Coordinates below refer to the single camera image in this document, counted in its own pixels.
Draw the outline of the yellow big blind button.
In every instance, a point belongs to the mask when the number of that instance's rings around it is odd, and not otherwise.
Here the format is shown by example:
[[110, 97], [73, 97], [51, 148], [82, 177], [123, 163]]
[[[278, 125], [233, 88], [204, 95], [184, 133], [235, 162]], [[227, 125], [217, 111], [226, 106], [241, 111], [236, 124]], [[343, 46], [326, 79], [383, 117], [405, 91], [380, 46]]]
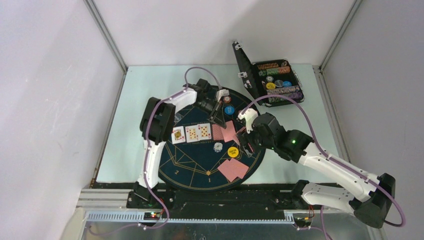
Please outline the yellow big blind button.
[[230, 158], [236, 158], [239, 156], [239, 149], [235, 146], [231, 146], [227, 149], [227, 154]]

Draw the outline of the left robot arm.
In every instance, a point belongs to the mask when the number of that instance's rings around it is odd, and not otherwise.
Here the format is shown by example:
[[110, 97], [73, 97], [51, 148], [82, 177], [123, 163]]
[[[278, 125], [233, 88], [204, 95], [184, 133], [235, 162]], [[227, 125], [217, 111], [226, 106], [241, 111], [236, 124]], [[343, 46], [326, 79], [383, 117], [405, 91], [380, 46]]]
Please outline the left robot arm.
[[158, 202], [158, 194], [151, 189], [158, 184], [162, 151], [171, 136], [175, 114], [178, 111], [187, 106], [194, 106], [207, 113], [209, 122], [224, 129], [227, 127], [223, 103], [224, 97], [229, 95], [229, 90], [219, 88], [215, 97], [209, 98], [210, 87], [208, 81], [199, 79], [196, 84], [187, 83], [170, 97], [151, 97], [148, 100], [139, 125], [143, 138], [144, 162], [137, 180], [140, 186], [146, 188], [138, 198], [145, 208], [153, 208]]

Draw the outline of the clear dealer button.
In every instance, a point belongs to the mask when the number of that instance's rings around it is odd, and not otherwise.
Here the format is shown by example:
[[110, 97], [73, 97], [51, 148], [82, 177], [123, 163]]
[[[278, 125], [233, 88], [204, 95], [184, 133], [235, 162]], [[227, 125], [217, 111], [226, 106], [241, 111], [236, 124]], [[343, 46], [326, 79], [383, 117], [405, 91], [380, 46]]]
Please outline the clear dealer button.
[[174, 116], [174, 122], [178, 123], [181, 119], [183, 118], [183, 116], [179, 113], [176, 113]]

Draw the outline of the pink card mid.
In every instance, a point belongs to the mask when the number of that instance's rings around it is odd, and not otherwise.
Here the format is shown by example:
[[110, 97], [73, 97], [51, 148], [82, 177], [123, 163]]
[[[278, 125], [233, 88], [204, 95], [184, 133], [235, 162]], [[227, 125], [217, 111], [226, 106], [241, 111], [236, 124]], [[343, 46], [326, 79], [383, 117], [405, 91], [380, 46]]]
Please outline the pink card mid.
[[222, 127], [217, 124], [212, 124], [212, 139], [214, 141], [222, 141], [224, 140], [224, 135], [222, 132]]

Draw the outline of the pink dealt card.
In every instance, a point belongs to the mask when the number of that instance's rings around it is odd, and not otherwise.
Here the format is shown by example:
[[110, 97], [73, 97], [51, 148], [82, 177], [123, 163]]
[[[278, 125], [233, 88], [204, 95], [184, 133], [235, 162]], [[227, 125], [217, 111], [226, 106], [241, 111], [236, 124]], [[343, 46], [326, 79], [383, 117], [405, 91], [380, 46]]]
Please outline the pink dealt card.
[[235, 169], [237, 177], [240, 179], [243, 179], [245, 175], [247, 174], [247, 172], [249, 171], [249, 166], [245, 165], [244, 163], [234, 158], [232, 158], [230, 162], [232, 163]]

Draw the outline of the blue small blind button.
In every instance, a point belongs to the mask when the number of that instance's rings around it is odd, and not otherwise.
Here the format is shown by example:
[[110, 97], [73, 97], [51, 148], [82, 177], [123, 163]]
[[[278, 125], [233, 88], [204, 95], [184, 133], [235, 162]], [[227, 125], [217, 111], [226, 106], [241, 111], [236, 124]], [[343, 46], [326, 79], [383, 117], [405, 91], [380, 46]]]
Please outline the blue small blind button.
[[226, 115], [233, 115], [234, 113], [235, 113], [235, 108], [233, 107], [233, 106], [231, 106], [231, 105], [228, 105], [228, 106], [226, 106], [225, 108], [224, 108], [224, 113], [226, 114]]

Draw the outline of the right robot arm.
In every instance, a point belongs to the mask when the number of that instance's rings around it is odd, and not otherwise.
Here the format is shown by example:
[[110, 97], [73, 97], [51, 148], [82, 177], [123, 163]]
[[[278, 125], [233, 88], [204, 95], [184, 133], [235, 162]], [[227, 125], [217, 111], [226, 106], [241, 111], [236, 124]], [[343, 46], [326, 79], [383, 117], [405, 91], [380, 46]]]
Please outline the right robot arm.
[[380, 229], [392, 206], [396, 180], [384, 173], [377, 176], [327, 152], [309, 135], [285, 130], [270, 113], [258, 114], [252, 108], [237, 116], [245, 129], [237, 134], [242, 150], [251, 156], [262, 149], [318, 171], [338, 186], [299, 180], [291, 190], [291, 204], [297, 209], [320, 205], [354, 215], [369, 227]]

